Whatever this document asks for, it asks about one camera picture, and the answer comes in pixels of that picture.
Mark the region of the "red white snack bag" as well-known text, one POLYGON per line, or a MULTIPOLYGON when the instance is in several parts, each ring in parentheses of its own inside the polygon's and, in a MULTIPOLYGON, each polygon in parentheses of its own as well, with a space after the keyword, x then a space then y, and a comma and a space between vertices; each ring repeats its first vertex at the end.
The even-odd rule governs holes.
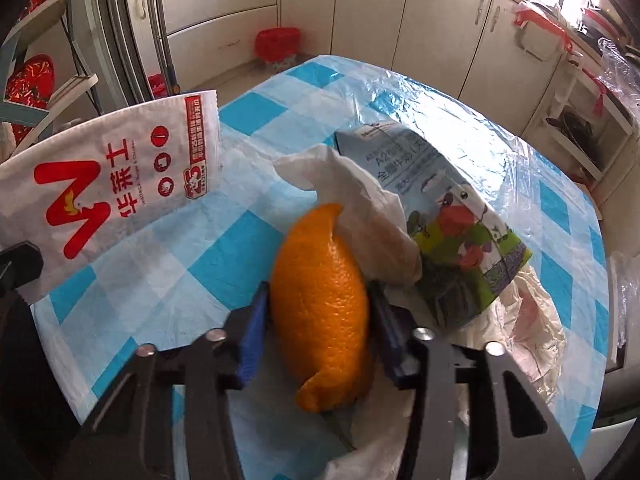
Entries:
POLYGON ((1 245, 37 246, 29 303, 221 178, 214 90, 130 106, 51 136, 1 165, 1 245))

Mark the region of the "crumpled white plastic bag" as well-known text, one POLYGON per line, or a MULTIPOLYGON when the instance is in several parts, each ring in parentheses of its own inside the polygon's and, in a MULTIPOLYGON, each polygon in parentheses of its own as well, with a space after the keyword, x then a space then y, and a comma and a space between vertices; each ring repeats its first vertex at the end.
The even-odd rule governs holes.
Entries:
MULTIPOLYGON (((455 330, 454 344, 480 349, 489 341, 506 347, 544 400, 558 392, 565 333, 555 304, 532 266, 526 264, 513 282, 477 318, 455 330)), ((324 468, 323 479, 395 479, 404 450, 414 393, 397 390, 381 363, 375 364, 372 387, 356 404, 350 433, 355 449, 324 468)))

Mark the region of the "red bag hanging holder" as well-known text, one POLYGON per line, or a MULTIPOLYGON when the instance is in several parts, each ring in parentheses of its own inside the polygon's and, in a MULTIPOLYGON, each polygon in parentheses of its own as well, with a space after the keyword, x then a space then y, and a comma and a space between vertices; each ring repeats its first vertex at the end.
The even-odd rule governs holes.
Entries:
POLYGON ((556 54, 574 51, 573 41, 565 29, 528 2, 516 5, 513 25, 518 29, 518 45, 541 62, 551 60, 556 54))

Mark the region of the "clear bag in drawer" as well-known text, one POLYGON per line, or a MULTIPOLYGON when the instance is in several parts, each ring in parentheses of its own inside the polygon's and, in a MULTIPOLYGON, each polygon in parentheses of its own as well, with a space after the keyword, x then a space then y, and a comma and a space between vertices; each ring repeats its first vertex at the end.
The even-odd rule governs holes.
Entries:
POLYGON ((639 257, 608 257, 608 369, 639 363, 639 257))

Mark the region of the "white rolling cart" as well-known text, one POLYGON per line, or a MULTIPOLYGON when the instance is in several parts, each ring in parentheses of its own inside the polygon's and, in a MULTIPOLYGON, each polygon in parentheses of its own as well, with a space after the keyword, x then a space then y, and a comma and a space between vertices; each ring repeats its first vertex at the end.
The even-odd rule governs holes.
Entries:
POLYGON ((590 56, 564 54, 541 112, 544 156, 571 178, 594 188, 626 148, 639 141, 639 126, 599 79, 590 56))

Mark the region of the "clear plastic bag on cart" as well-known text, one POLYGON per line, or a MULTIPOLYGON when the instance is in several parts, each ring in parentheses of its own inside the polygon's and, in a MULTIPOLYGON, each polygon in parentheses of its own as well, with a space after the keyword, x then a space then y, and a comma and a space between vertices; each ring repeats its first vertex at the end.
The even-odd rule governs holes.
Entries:
POLYGON ((598 39, 601 51, 600 76, 605 87, 618 99, 639 125, 639 69, 629 62, 616 43, 606 37, 598 39))

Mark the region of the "blue milk carton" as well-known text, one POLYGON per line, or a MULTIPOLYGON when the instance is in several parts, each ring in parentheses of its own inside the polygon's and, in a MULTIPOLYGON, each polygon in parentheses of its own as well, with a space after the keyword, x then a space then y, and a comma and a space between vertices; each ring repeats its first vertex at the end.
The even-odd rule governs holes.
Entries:
POLYGON ((334 133, 337 151, 398 195, 420 249, 416 288, 437 325, 455 330, 484 311, 532 252, 419 133, 378 122, 334 133))

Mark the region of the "blue checkered plastic tablecloth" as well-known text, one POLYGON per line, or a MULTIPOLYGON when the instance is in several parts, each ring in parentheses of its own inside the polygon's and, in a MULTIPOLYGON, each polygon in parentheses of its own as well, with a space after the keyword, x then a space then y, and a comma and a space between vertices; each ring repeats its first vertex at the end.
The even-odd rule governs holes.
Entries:
POLYGON ((188 344, 245 306, 316 196, 273 161, 336 130, 393 119, 420 131, 532 251, 566 347, 554 416, 576 453, 596 417, 608 353, 608 274, 596 212, 557 166, 471 107, 366 63, 322 55, 221 109, 217 191, 126 238, 32 309, 55 378, 84 419, 139 344, 188 344))

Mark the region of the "white kitchen cabinets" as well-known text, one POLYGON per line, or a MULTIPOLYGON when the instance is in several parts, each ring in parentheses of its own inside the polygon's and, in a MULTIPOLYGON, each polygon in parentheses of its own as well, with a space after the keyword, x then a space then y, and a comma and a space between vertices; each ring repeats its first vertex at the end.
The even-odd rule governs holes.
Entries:
MULTIPOLYGON (((516 42, 524 0, 125 0, 146 76, 191 90, 250 64, 262 29, 296 27, 300 53, 396 70, 461 100, 544 153, 540 125, 561 58, 516 42)), ((592 195, 607 252, 639 252, 639 141, 592 195)))

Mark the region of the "white tissue under peel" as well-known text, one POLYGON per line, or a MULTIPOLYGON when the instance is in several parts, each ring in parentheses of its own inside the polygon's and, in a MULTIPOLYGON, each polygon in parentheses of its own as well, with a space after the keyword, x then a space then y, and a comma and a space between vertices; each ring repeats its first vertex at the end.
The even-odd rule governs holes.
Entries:
POLYGON ((407 233, 399 197, 326 144, 278 158, 276 173, 317 202, 339 204, 337 234, 346 240, 368 280, 411 286, 422 275, 420 249, 407 233))

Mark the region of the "large orange peel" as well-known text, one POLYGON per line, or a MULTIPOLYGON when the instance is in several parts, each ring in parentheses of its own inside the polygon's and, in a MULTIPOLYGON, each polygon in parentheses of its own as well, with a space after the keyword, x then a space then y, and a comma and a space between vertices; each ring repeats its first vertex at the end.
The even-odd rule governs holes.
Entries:
POLYGON ((308 413, 344 408, 372 385, 366 282, 336 232, 342 211, 324 204, 300 217, 270 276, 274 333, 298 385, 295 402, 308 413))

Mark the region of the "red lined trash bin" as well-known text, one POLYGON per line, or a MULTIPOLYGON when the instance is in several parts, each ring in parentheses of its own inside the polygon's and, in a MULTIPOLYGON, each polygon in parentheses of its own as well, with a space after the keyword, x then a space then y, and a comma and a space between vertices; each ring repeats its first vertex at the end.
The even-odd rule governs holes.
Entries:
POLYGON ((268 70, 284 72, 296 64, 301 39, 302 34, 296 27, 265 29, 255 37, 255 53, 268 70))

